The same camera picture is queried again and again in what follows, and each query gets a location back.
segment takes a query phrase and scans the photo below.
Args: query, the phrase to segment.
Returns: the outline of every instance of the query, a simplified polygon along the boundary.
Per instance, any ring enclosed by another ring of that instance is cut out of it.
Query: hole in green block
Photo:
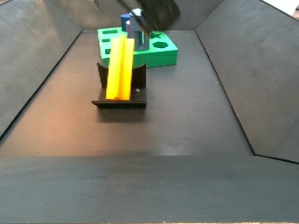
[[[106,50],[106,54],[110,54],[110,53],[111,53],[111,49],[107,49],[107,50]]]
[[[111,34],[111,33],[118,33],[118,30],[103,31],[103,34]]]
[[[157,43],[154,43],[154,47],[155,48],[166,48],[167,46],[169,46],[169,44],[165,43],[165,42],[157,42]]]
[[[161,39],[162,38],[162,33],[151,33],[151,39]]]

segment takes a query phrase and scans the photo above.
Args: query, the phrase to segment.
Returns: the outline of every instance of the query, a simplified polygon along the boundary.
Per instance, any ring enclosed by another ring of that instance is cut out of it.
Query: gray surface
[[[54,0],[54,2],[85,30],[121,26],[121,15],[127,13],[115,0],[99,1],[99,10],[90,0]],[[133,8],[137,7],[135,0],[126,2]],[[182,17],[170,30],[194,31],[221,2],[222,0],[177,0]]]
[[[147,109],[99,110],[99,41],[79,36],[0,143],[2,157],[251,155],[195,31],[171,31],[178,65],[147,69]]]
[[[299,166],[262,157],[0,158],[0,179],[0,223],[299,221]]]
[[[226,0],[197,31],[255,153],[299,162],[298,21]]]
[[[0,6],[0,136],[81,33],[51,1]]]

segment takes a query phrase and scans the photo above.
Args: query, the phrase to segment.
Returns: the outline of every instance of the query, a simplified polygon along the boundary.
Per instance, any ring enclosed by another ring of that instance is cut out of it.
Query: yellow block
[[[122,35],[113,38],[107,77],[107,99],[130,101],[135,40]]]

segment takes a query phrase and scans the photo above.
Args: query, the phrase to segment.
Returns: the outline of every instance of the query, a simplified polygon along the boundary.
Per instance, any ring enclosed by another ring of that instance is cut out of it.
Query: green base
[[[98,30],[98,41],[101,46],[101,57],[106,67],[110,62],[111,39],[127,35],[122,27]],[[175,65],[178,60],[178,47],[165,32],[154,31],[151,35],[150,49],[135,52],[135,67],[146,64],[147,67],[162,67]]]

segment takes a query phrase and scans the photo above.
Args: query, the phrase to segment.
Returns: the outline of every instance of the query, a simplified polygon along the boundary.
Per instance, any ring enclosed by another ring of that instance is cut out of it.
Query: black stand
[[[98,101],[93,101],[93,104],[103,109],[146,108],[146,65],[134,68],[130,101],[107,100],[109,68],[102,66],[99,63],[98,73],[102,83],[102,89],[99,92]]]

